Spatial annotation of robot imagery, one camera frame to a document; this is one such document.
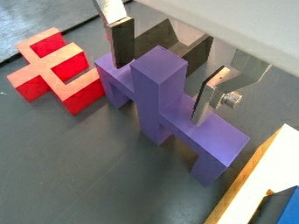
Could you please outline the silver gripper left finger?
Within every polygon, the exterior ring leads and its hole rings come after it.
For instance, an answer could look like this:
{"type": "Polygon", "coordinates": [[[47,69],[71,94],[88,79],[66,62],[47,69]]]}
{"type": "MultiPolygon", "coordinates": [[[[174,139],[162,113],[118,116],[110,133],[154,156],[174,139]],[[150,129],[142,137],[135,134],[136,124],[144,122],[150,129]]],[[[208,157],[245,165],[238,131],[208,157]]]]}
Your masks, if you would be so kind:
{"type": "Polygon", "coordinates": [[[135,20],[127,15],[122,0],[92,0],[102,17],[115,67],[127,65],[135,58],[135,20]]]}

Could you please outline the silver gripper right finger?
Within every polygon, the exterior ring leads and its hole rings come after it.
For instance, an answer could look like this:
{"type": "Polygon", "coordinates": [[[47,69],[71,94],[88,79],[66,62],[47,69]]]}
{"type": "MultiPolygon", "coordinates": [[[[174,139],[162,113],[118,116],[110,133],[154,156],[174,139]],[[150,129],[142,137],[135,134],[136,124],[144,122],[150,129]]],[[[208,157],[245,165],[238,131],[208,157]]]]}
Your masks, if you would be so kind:
{"type": "Polygon", "coordinates": [[[202,83],[191,121],[200,125],[222,105],[234,109],[243,98],[238,90],[261,82],[270,68],[271,64],[237,50],[230,67],[222,66],[202,83]]]}

